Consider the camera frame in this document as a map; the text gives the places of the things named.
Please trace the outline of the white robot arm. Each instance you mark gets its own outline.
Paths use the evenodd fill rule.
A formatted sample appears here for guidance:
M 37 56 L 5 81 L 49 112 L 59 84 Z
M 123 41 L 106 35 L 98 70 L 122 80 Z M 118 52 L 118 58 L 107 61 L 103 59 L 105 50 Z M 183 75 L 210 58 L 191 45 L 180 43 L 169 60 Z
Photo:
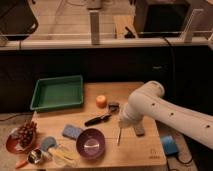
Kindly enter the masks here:
M 213 116 L 170 103 L 163 99 L 164 94 L 157 81 L 134 90 L 119 113 L 119 127 L 138 125 L 149 116 L 213 150 Z

